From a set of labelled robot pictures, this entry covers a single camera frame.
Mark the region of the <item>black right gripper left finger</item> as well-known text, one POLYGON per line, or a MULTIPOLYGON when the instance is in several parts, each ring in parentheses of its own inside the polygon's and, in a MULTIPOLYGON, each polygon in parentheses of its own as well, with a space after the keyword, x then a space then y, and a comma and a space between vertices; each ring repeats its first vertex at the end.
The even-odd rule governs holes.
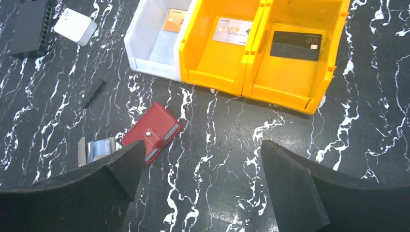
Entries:
POLYGON ((118 232, 135 200, 146 147, 113 154, 30 186, 0 191, 3 232, 118 232))

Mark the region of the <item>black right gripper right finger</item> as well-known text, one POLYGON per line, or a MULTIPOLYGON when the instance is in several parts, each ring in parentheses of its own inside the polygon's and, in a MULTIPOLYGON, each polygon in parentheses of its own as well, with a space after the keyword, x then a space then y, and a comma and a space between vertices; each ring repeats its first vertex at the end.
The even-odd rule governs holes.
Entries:
POLYGON ((261 158, 281 232, 407 232, 410 188, 334 171, 264 140, 261 158))

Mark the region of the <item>red leather card holder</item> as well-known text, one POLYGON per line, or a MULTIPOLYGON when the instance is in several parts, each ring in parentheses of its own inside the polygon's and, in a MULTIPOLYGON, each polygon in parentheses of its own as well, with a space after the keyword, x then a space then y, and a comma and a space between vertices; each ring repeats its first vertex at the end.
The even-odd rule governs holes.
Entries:
POLYGON ((182 125, 159 102, 154 103, 121 140, 123 146, 143 140, 145 163, 150 164, 160 151, 181 131, 182 125))

